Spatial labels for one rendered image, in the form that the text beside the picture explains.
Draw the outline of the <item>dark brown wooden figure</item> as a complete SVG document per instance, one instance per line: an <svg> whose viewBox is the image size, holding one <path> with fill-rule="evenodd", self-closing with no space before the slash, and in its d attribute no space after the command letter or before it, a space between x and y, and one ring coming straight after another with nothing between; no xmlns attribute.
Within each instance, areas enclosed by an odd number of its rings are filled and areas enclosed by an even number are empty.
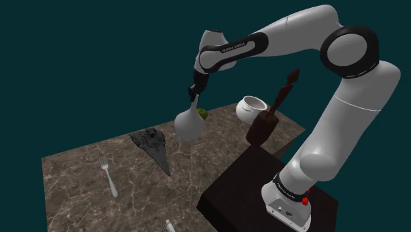
<svg viewBox="0 0 411 232"><path fill-rule="evenodd" d="M261 146L270 137L279 122L279 118L275 115L275 112L294 87L293 84L298 80L299 74L300 69L294 69L287 76L287 83L279 90L269 111L260 112L254 119L246 135L246 139L251 145Z"/></svg>

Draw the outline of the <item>dark grey spaceship model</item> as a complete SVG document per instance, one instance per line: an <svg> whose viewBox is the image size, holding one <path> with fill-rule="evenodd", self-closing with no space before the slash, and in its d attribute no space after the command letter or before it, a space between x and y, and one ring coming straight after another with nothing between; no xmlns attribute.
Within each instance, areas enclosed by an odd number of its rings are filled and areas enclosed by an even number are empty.
<svg viewBox="0 0 411 232"><path fill-rule="evenodd" d="M170 176L169 163L167 161L166 139L161 130L154 127L146 128L129 134L133 143L143 149L157 164Z"/></svg>

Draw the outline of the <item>dark robot stand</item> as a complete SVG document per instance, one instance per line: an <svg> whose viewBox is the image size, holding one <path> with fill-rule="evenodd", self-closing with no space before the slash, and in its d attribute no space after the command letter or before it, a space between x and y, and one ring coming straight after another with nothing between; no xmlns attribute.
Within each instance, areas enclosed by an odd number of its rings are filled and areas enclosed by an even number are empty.
<svg viewBox="0 0 411 232"><path fill-rule="evenodd" d="M201 195L197 209L218 232L295 232L269 215L261 188L284 163L249 146Z"/></svg>

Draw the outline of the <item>white round pot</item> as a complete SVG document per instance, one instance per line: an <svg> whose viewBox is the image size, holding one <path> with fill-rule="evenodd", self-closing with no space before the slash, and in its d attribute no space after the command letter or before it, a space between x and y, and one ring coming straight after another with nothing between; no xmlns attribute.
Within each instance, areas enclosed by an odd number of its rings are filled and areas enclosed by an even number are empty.
<svg viewBox="0 0 411 232"><path fill-rule="evenodd" d="M236 105L236 116L247 125L251 125L257 115L267 109L267 104L254 96L244 96Z"/></svg>

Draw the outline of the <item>white fork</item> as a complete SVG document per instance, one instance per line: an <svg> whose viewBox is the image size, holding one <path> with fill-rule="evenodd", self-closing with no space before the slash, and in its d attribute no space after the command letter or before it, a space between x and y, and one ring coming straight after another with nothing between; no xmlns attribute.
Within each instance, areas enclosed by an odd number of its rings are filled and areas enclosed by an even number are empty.
<svg viewBox="0 0 411 232"><path fill-rule="evenodd" d="M113 183L113 181L112 181L112 179L111 179L111 176L110 176L110 174L109 174L109 171L108 171L109 164L108 164L106 158L105 158L104 156L100 156L100 157L99 157L99 162L100 162L101 168L102 168L102 169L106 172L106 174L107 174L107 178L108 178L108 181L109 181L109 186L110 186L110 188L111 188L111 193L112 193L113 197L115 197L115 198L118 197L118 192L117 192L117 190L116 190L116 187L115 187L115 185L114 185L114 183Z"/></svg>

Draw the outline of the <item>white long-necked vase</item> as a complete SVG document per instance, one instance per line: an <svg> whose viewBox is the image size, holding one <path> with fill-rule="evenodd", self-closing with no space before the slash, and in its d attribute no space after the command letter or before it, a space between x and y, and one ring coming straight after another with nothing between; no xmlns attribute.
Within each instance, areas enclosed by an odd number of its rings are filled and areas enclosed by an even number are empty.
<svg viewBox="0 0 411 232"><path fill-rule="evenodd" d="M187 142L197 141L204 131L204 119L197 112L198 98L196 94L190 108L179 113L174 121L176 135Z"/></svg>

